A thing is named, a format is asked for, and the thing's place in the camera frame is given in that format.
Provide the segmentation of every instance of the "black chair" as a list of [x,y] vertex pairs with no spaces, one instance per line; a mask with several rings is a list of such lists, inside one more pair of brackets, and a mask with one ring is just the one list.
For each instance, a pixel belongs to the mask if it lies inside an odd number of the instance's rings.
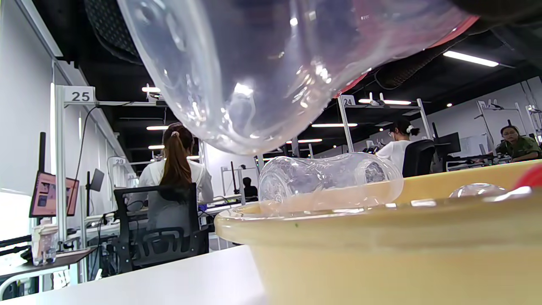
[[405,150],[403,177],[429,174],[434,155],[435,143],[432,140],[425,139],[410,143]]
[[[149,198],[151,218],[147,225],[154,225],[131,234],[131,218],[141,218],[141,211],[129,212],[125,195],[143,192]],[[119,255],[120,273],[209,252],[209,227],[199,226],[195,183],[187,189],[170,186],[117,189],[114,195],[120,219],[120,234],[114,243]],[[153,204],[159,206],[158,210],[153,210]],[[172,220],[179,222],[178,219],[182,219],[182,224],[171,225]]]

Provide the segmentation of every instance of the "woman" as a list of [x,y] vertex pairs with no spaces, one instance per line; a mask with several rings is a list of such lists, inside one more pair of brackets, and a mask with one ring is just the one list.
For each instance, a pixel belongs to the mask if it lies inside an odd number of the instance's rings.
[[414,128],[406,119],[395,121],[391,127],[389,135],[393,141],[376,152],[377,157],[388,159],[395,164],[399,171],[403,171],[403,162],[405,159],[405,150],[408,144],[412,143],[410,136],[417,136],[420,133],[419,128]]
[[512,162],[539,159],[542,156],[537,141],[531,137],[520,136],[516,126],[503,127],[501,136],[504,141],[495,148],[495,151],[512,157]]
[[[194,138],[190,131],[181,123],[168,126],[163,136],[164,159],[147,165],[139,177],[138,187],[168,185],[180,188],[196,183],[196,198],[203,202],[211,202],[213,192],[211,175],[206,168],[187,159],[192,152]],[[147,194],[135,193],[128,203],[129,211],[142,208]],[[187,219],[180,219],[186,215],[183,207],[172,204],[157,196],[157,192],[149,192],[149,223],[147,229],[163,227],[183,227],[188,224]]]

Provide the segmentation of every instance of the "monitor screen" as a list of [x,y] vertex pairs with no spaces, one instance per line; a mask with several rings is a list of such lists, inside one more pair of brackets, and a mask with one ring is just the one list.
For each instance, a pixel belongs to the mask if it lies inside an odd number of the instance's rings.
[[[79,191],[79,181],[66,178],[67,215],[75,216],[75,205]],[[38,172],[34,195],[30,205],[30,217],[56,216],[56,177]]]

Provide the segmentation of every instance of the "green shirt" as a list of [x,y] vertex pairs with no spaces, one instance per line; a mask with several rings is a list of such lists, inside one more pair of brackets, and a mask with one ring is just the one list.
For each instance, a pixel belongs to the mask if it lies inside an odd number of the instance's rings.
[[538,147],[537,141],[531,137],[520,136],[515,144],[511,144],[508,141],[503,141],[495,151],[499,154],[505,154],[512,158],[523,157],[530,153],[538,153],[538,157],[542,155],[540,147]]

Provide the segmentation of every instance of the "dark hair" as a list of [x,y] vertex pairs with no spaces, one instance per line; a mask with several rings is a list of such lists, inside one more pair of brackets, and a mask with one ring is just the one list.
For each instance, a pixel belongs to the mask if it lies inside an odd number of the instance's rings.
[[391,124],[390,131],[395,132],[395,128],[397,128],[397,130],[399,130],[401,134],[406,135],[406,136],[407,135],[417,136],[420,133],[419,128],[412,128],[410,129],[410,132],[407,132],[407,129],[409,126],[410,126],[410,121],[402,118],[395,121],[393,124]]
[[517,128],[516,126],[513,126],[513,125],[504,126],[504,127],[501,129],[501,135],[502,135],[502,133],[505,132],[505,130],[508,129],[508,128],[512,128],[512,129],[515,130],[515,131],[518,133],[518,135],[519,135],[519,130],[518,130],[518,128]]
[[166,164],[160,185],[186,187],[192,183],[192,172],[188,164],[188,154],[192,151],[194,137],[181,123],[167,127],[162,138]]
[[243,178],[243,184],[245,187],[249,187],[251,183],[252,183],[252,179],[250,179],[249,177]]

